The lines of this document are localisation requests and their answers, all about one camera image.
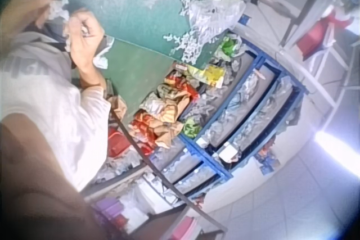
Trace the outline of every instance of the shelf compartment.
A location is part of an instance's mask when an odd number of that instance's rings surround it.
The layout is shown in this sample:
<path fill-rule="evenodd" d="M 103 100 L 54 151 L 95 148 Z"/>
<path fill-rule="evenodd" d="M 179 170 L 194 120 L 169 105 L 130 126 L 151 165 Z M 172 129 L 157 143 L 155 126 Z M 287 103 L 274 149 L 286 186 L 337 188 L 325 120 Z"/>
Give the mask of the shelf compartment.
<path fill-rule="evenodd" d="M 287 100 L 284 102 L 280 110 L 277 110 L 273 119 L 267 124 L 266 128 L 252 141 L 250 145 L 242 152 L 238 162 L 227 164 L 229 171 L 235 171 L 239 167 L 245 166 L 248 160 L 258 153 L 261 148 L 274 136 L 278 127 L 282 125 L 293 109 L 299 104 L 304 96 L 304 91 L 298 87 L 293 87 Z"/>
<path fill-rule="evenodd" d="M 185 144 L 178 137 L 175 137 L 172 140 L 170 149 L 158 147 L 150 156 L 150 160 L 159 170 L 162 170 L 169 163 L 175 162 L 177 156 L 180 158 L 179 154 L 183 153 L 184 148 Z"/>
<path fill-rule="evenodd" d="M 264 95 L 271 89 L 271 86 L 277 79 L 279 73 L 274 73 L 270 67 L 263 65 L 259 70 L 264 76 L 265 80 L 259 79 L 257 84 L 257 90 L 255 94 L 248 100 L 245 105 L 240 105 L 244 107 L 244 111 L 236 111 L 236 118 L 233 123 L 223 124 L 223 132 L 220 137 L 217 139 L 211 140 L 211 145 L 215 148 L 218 148 L 226 139 L 237 129 L 238 126 L 241 126 L 244 121 L 247 120 L 249 114 L 256 108 L 257 104 L 262 100 Z"/>
<path fill-rule="evenodd" d="M 215 175 L 217 175 L 217 173 L 212 168 L 203 165 L 200 166 L 198 170 L 193 171 L 186 179 L 179 181 L 175 187 L 182 193 L 187 193 Z"/>
<path fill-rule="evenodd" d="M 253 141 L 256 140 L 257 137 L 259 137 L 259 135 L 261 134 L 261 132 L 270 124 L 270 122 L 275 118 L 275 116 L 277 115 L 277 113 L 282 109 L 283 105 L 285 104 L 285 102 L 287 101 L 287 99 L 290 97 L 290 94 L 292 93 L 293 88 L 291 87 L 290 89 L 288 89 L 286 91 L 285 94 L 281 95 L 278 99 L 272 99 L 272 97 L 270 97 L 267 100 L 267 103 L 269 102 L 270 104 L 273 104 L 273 107 L 269 109 L 269 111 L 266 112 L 266 114 L 264 114 L 266 116 L 266 119 L 264 121 L 262 121 L 259 124 L 255 124 L 255 123 L 248 123 L 246 126 L 243 127 L 243 131 L 246 130 L 246 128 L 248 128 L 249 126 L 252 126 L 252 130 L 250 132 L 250 135 L 247 137 L 246 140 L 242 141 L 240 144 L 237 145 L 237 147 L 240 148 L 240 150 L 245 150 L 247 149 Z M 258 116 L 261 116 L 261 112 L 264 109 L 265 106 L 268 105 L 264 105 L 263 108 L 261 109 L 260 113 L 257 114 L 256 117 L 253 118 L 252 121 L 256 121 Z M 235 144 L 235 141 L 237 140 L 237 137 L 240 137 L 241 133 L 238 134 L 238 136 L 234 137 L 233 140 L 231 141 L 233 144 Z"/>
<path fill-rule="evenodd" d="M 234 95 L 237 93 L 237 91 L 242 87 L 245 80 L 249 77 L 249 75 L 253 72 L 255 67 L 262 66 L 265 59 L 260 56 L 256 56 L 255 54 L 251 53 L 250 51 L 246 51 L 246 53 L 241 58 L 242 64 L 240 67 L 240 70 L 237 72 L 236 77 L 234 81 L 231 83 L 230 87 L 227 89 L 227 91 L 224 93 L 222 98 L 217 98 L 211 105 L 215 107 L 214 112 L 212 115 L 209 115 L 205 119 L 205 125 L 199 132 L 199 134 L 196 136 L 194 141 L 197 141 L 207 129 L 210 128 L 213 122 L 216 121 L 217 118 L 219 118 L 220 114 L 223 112 L 223 110 L 228 106 L 228 104 L 231 102 Z"/>
<path fill-rule="evenodd" d="M 201 160 L 184 148 L 184 155 L 180 155 L 179 159 L 175 161 L 171 167 L 163 170 L 164 175 L 171 183 L 176 183 L 181 177 L 191 171 Z"/>
<path fill-rule="evenodd" d="M 219 175 L 215 175 L 208 179 L 207 181 L 203 182 L 203 184 L 198 185 L 194 189 L 190 190 L 189 192 L 185 193 L 185 196 L 190 199 L 195 199 L 197 196 L 202 194 L 203 192 L 207 192 L 214 188 L 215 185 L 223 181 L 223 179 Z"/>

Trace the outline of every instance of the blue shelf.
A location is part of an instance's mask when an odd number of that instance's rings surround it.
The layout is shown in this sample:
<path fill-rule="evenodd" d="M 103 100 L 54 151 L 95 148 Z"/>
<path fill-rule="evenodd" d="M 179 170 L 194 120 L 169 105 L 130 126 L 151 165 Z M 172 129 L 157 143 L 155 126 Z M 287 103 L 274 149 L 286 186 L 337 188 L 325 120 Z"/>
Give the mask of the blue shelf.
<path fill-rule="evenodd" d="M 251 63 L 247 71 L 244 73 L 240 81 L 237 83 L 237 85 L 234 87 L 232 92 L 227 96 L 227 98 L 224 100 L 224 102 L 221 104 L 221 106 L 217 109 L 217 111 L 213 114 L 213 116 L 209 119 L 209 121 L 205 124 L 205 126 L 201 129 L 201 131 L 198 133 L 194 141 L 197 141 L 201 136 L 204 135 L 204 133 L 211 127 L 212 123 L 217 120 L 217 118 L 221 115 L 221 113 L 226 109 L 226 107 L 231 102 L 232 98 L 235 96 L 238 90 L 242 87 L 243 83 L 247 80 L 249 75 L 253 72 L 254 68 L 260 68 L 265 62 L 265 58 L 262 56 L 256 56 L 255 60 Z"/>
<path fill-rule="evenodd" d="M 218 184 L 221 181 L 223 181 L 223 179 L 219 175 L 215 175 L 215 176 L 211 177 L 209 180 L 203 182 L 203 184 L 198 185 L 196 188 L 185 193 L 184 195 L 190 199 L 194 199 L 198 195 L 205 192 L 207 189 L 212 189 L 212 187 L 214 185 Z"/>
<path fill-rule="evenodd" d="M 204 149 L 197 145 L 192 139 L 187 137 L 184 134 L 179 135 L 180 139 L 183 143 L 187 145 L 188 150 L 191 154 L 195 154 L 201 158 L 203 163 L 212 168 L 217 174 L 219 174 L 223 179 L 229 180 L 232 178 L 232 174 L 230 174 L 221 164 L 216 162 L 211 155 L 209 155 Z"/>
<path fill-rule="evenodd" d="M 246 51 L 246 53 L 248 53 L 249 55 L 251 55 L 254 59 L 254 61 L 251 63 L 251 65 L 246 69 L 245 73 L 243 74 L 243 76 L 241 77 L 241 79 L 239 80 L 239 82 L 236 84 L 236 86 L 234 87 L 234 89 L 232 90 L 231 93 L 229 93 L 229 95 L 226 97 L 225 101 L 222 103 L 222 105 L 216 110 L 215 114 L 209 119 L 209 121 L 206 123 L 206 125 L 202 128 L 202 130 L 200 131 L 200 133 L 197 135 L 197 137 L 194 139 L 194 141 L 196 141 L 197 139 L 199 139 L 203 133 L 207 130 L 208 127 L 211 126 L 211 124 L 213 122 L 216 121 L 216 119 L 219 117 L 219 115 L 222 113 L 222 111 L 224 110 L 224 108 L 226 108 L 228 106 L 228 104 L 230 103 L 231 99 L 234 97 L 234 95 L 237 93 L 237 91 L 242 87 L 243 83 L 245 82 L 245 80 L 249 77 L 249 75 L 251 74 L 251 72 L 253 71 L 254 68 L 260 68 L 264 62 L 265 62 L 265 58 L 260 57 L 260 56 L 256 56 L 255 54 L 253 54 L 250 51 Z M 191 109 L 191 107 L 193 106 L 189 105 L 188 108 L 186 109 L 187 112 Z M 166 169 L 168 167 L 171 167 L 177 160 L 179 160 L 181 158 L 181 156 L 184 155 L 184 152 L 181 150 L 179 151 L 163 168 Z"/>
<path fill-rule="evenodd" d="M 286 119 L 292 113 L 293 109 L 302 100 L 303 96 L 304 92 L 301 89 L 294 87 L 281 110 L 276 114 L 274 119 L 267 125 L 267 127 L 261 132 L 256 140 L 253 141 L 251 145 L 243 151 L 243 156 L 239 159 L 239 161 L 229 164 L 228 169 L 231 172 L 235 171 L 239 167 L 243 167 L 245 164 L 247 164 L 249 158 L 254 156 L 263 148 L 263 146 L 275 135 L 279 126 L 282 125 L 284 121 L 286 121 Z"/>
<path fill-rule="evenodd" d="M 235 165 L 235 167 L 231 168 L 230 171 L 233 172 L 244 163 L 248 162 L 249 158 L 254 156 L 258 153 L 261 148 L 267 143 L 271 137 L 275 134 L 277 128 L 284 123 L 284 121 L 289 117 L 292 110 L 299 104 L 301 99 L 303 98 L 304 92 L 299 89 L 295 88 L 293 92 L 290 94 L 289 98 L 287 99 L 286 103 L 283 105 L 282 110 L 278 112 L 275 119 L 266 127 L 266 129 L 261 133 L 261 135 L 244 151 L 248 152 L 249 154 L 243 156 L 239 162 Z M 185 194 L 186 197 L 190 199 L 196 198 L 201 193 L 205 192 L 207 189 L 211 189 L 212 186 L 219 183 L 223 179 L 219 175 L 215 175 L 209 180 L 205 181 L 203 184 L 197 186 L 193 190 L 187 192 Z"/>
<path fill-rule="evenodd" d="M 278 82 L 278 78 L 275 78 L 274 82 L 270 85 L 269 89 L 263 94 L 262 99 L 260 99 L 260 102 L 258 103 L 258 105 L 255 107 L 253 112 L 250 112 L 250 115 L 248 117 L 245 118 L 245 121 L 243 123 L 241 123 L 238 128 L 235 128 L 234 131 L 232 132 L 232 134 L 230 136 L 228 136 L 228 138 L 226 138 L 220 146 L 216 149 L 217 152 L 219 152 L 220 150 L 223 149 L 223 143 L 224 142 L 232 142 L 236 136 L 238 136 L 243 129 L 246 127 L 246 125 L 248 123 L 250 123 L 252 121 L 252 119 L 254 119 L 254 117 L 256 117 L 257 113 L 264 107 L 264 105 L 266 104 L 266 102 L 268 101 L 269 97 L 273 94 L 273 92 L 275 91 L 276 87 L 277 87 L 277 82 Z"/>
<path fill-rule="evenodd" d="M 185 173 L 181 178 L 176 180 L 173 184 L 176 185 L 180 181 L 182 182 L 186 181 L 187 179 L 189 179 L 194 175 L 194 171 L 196 169 L 201 169 L 205 166 L 210 167 L 215 172 L 215 175 L 213 177 L 211 177 L 207 181 L 204 181 L 203 183 L 199 184 L 197 187 L 194 187 L 192 190 L 184 194 L 190 199 L 194 199 L 201 193 L 206 192 L 208 189 L 213 188 L 215 185 L 222 182 L 226 182 L 227 180 L 231 179 L 233 177 L 232 172 L 238 169 L 239 167 L 244 166 L 248 162 L 249 158 L 254 156 L 262 149 L 262 147 L 274 136 L 274 134 L 279 129 L 279 127 L 286 121 L 286 119 L 292 113 L 293 109 L 296 108 L 296 106 L 302 100 L 304 94 L 309 93 L 306 87 L 303 86 L 290 72 L 288 72 L 275 59 L 273 59 L 271 56 L 263 52 L 257 46 L 251 44 L 246 39 L 242 38 L 242 41 L 244 44 L 249 46 L 252 51 L 256 52 L 257 55 L 251 53 L 250 51 L 247 51 L 247 53 L 253 56 L 255 59 L 245 70 L 240 80 L 236 83 L 235 87 L 232 90 L 230 90 L 229 93 L 227 93 L 227 96 L 225 97 L 222 104 L 217 108 L 216 112 L 206 122 L 206 124 L 204 125 L 200 133 L 196 136 L 196 138 L 191 139 L 182 133 L 179 135 L 179 139 L 186 145 L 184 148 L 187 148 L 188 151 L 191 153 L 191 155 L 198 156 L 201 161 L 192 169 L 190 169 L 187 173 Z M 265 91 L 264 88 L 262 88 L 262 91 L 264 91 L 264 93 L 261 94 L 261 97 L 258 98 L 257 96 L 256 99 L 258 100 L 254 102 L 255 103 L 254 105 L 253 103 L 251 104 L 252 108 L 249 112 L 246 113 L 245 117 L 242 120 L 240 120 L 239 118 L 236 126 L 234 126 L 234 129 L 231 132 L 227 132 L 226 134 L 224 134 L 224 138 L 221 139 L 221 143 L 218 145 L 218 147 L 209 145 L 209 147 L 205 150 L 200 148 L 197 145 L 196 141 L 199 138 L 201 138 L 201 136 L 211 127 L 211 125 L 215 121 L 217 121 L 217 119 L 220 117 L 222 112 L 227 108 L 232 98 L 235 96 L 237 91 L 242 87 L 242 85 L 249 77 L 249 75 L 253 72 L 253 70 L 254 69 L 259 70 L 263 65 L 266 66 L 266 68 L 270 69 L 270 71 L 272 71 L 275 74 L 275 76 L 270 82 L 270 84 L 266 86 Z M 284 76 L 289 76 L 291 78 L 292 91 L 290 95 L 289 92 L 287 93 L 287 95 L 289 95 L 287 96 L 287 98 L 284 97 L 281 100 L 282 106 L 280 109 L 277 109 L 277 112 L 276 111 L 273 112 L 272 114 L 273 119 L 269 123 L 268 122 L 266 122 L 267 124 L 265 123 L 266 126 L 264 127 L 263 130 L 258 129 L 256 131 L 256 134 L 255 133 L 253 134 L 253 137 L 256 136 L 256 138 L 251 142 L 249 146 L 246 147 L 245 150 L 243 150 L 242 157 L 239 159 L 238 162 L 234 162 L 232 164 L 225 164 L 223 162 L 224 166 L 216 162 L 215 159 L 212 158 L 211 153 L 219 152 L 221 149 L 223 149 L 224 142 L 233 142 L 233 140 L 244 131 L 244 128 L 247 126 L 247 124 L 250 123 L 256 117 L 259 111 L 264 107 L 266 102 L 269 100 L 270 96 L 276 90 L 279 80 Z M 194 105 L 193 103 L 190 104 L 183 112 L 182 116 L 186 115 L 189 112 L 189 110 L 193 107 L 193 105 Z M 182 149 L 167 164 L 165 164 L 164 168 L 168 168 L 172 166 L 174 162 L 179 160 L 181 156 L 184 154 L 185 153 L 183 152 Z"/>

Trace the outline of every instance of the clear plastic bag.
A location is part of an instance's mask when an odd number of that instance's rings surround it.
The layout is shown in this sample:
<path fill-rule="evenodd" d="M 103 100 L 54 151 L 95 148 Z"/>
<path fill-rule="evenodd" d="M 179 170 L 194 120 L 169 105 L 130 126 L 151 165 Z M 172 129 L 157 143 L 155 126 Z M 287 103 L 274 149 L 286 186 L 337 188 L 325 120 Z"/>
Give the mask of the clear plastic bag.
<path fill-rule="evenodd" d="M 228 28 L 233 28 L 245 9 L 242 0 L 192 1 L 189 7 L 190 27 L 200 45 L 208 43 Z"/>

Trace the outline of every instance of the orange package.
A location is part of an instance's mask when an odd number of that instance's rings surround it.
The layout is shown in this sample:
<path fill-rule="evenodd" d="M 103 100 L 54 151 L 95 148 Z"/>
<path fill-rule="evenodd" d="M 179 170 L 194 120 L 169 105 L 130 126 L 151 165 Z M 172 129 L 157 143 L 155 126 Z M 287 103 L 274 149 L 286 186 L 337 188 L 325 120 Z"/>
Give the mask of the orange package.
<path fill-rule="evenodd" d="M 172 85 L 179 90 L 185 90 L 193 101 L 199 98 L 199 94 L 194 87 L 186 80 L 186 78 L 178 71 L 172 71 L 165 77 L 164 82 Z"/>

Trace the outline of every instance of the red package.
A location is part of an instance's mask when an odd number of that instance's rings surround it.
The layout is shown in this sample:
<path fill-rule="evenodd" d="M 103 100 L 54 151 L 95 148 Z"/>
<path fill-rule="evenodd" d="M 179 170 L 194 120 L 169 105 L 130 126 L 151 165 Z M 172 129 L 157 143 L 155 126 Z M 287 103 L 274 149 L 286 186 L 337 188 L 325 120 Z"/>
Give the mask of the red package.
<path fill-rule="evenodd" d="M 179 90 L 185 90 L 189 93 L 189 96 L 193 101 L 199 98 L 199 94 L 194 87 L 177 71 L 172 71 L 168 76 L 165 77 L 165 83 L 172 85 Z"/>
<path fill-rule="evenodd" d="M 155 135 L 154 131 L 149 128 L 148 125 L 138 120 L 133 120 L 129 124 L 129 127 L 133 131 L 131 134 L 133 137 L 138 138 L 142 142 L 148 143 L 150 147 L 156 147 L 155 140 L 157 136 Z"/>
<path fill-rule="evenodd" d="M 109 157 L 118 157 L 130 146 L 130 142 L 125 135 L 118 130 L 109 127 L 107 139 L 107 153 Z"/>

